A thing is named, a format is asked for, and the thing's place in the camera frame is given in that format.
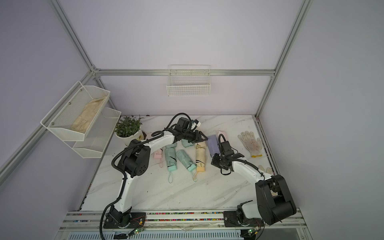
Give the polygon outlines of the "purple umbrella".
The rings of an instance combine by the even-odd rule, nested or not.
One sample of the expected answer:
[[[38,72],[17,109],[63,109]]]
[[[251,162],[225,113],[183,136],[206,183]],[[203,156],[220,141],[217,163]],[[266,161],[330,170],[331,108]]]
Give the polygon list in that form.
[[[209,149],[211,157],[213,157],[215,154],[220,154],[218,140],[215,135],[208,136],[208,140],[206,141],[206,144]]]

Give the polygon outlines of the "yellow umbrella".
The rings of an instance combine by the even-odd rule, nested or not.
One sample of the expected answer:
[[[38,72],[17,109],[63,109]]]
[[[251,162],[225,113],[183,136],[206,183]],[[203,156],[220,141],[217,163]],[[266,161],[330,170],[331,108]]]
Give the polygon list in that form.
[[[196,166],[197,172],[206,170],[206,143],[200,142],[196,144]]]

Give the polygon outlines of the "teal umbrella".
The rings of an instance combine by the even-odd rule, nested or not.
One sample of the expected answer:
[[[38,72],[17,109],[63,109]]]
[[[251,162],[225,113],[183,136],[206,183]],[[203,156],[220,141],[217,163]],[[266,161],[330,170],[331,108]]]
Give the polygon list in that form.
[[[189,147],[194,147],[195,146],[194,143],[190,143],[188,140],[181,140],[181,143],[182,143],[184,148],[189,148]]]
[[[165,157],[167,169],[169,172],[168,182],[171,184],[173,182],[173,172],[178,169],[176,160],[176,149],[174,147],[166,148]]]
[[[192,161],[187,152],[184,150],[179,150],[176,152],[176,156],[182,165],[187,169],[187,171],[192,175],[193,181],[197,182],[197,166]]]
[[[178,145],[178,143],[173,143],[173,144],[170,144],[170,145],[167,145],[166,148],[169,149],[169,148],[176,148]]]

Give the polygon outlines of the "pink umbrella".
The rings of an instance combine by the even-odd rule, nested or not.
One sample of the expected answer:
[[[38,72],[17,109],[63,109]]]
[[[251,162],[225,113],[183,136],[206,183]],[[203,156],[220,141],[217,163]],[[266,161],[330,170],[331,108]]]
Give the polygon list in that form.
[[[154,152],[154,160],[156,161],[156,164],[158,164],[160,168],[163,167],[163,150],[162,149],[159,149]]]
[[[218,142],[225,142],[229,139],[225,131],[216,131],[216,138]]]

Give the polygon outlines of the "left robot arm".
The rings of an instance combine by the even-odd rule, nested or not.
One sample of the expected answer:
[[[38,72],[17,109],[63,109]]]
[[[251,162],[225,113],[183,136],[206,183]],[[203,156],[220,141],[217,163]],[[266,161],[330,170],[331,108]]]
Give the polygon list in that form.
[[[132,140],[124,150],[115,155],[111,166],[119,171],[123,178],[117,199],[103,210],[99,223],[102,240],[105,239],[103,229],[126,228],[134,221],[131,211],[136,189],[135,179],[147,171],[151,154],[181,140],[192,144],[207,141],[208,137],[198,130],[200,125],[200,121],[191,119],[185,113],[178,113],[163,130],[152,133],[148,140]]]

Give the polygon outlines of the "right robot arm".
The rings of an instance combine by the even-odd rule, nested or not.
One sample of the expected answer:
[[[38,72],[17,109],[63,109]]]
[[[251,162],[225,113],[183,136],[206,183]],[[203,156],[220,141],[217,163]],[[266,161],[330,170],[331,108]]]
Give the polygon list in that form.
[[[237,205],[235,211],[225,211],[227,227],[264,227],[289,218],[297,213],[285,178],[271,175],[245,159],[236,152],[224,135],[218,139],[219,153],[214,154],[211,164],[220,169],[223,176],[236,173],[255,187],[256,200]]]

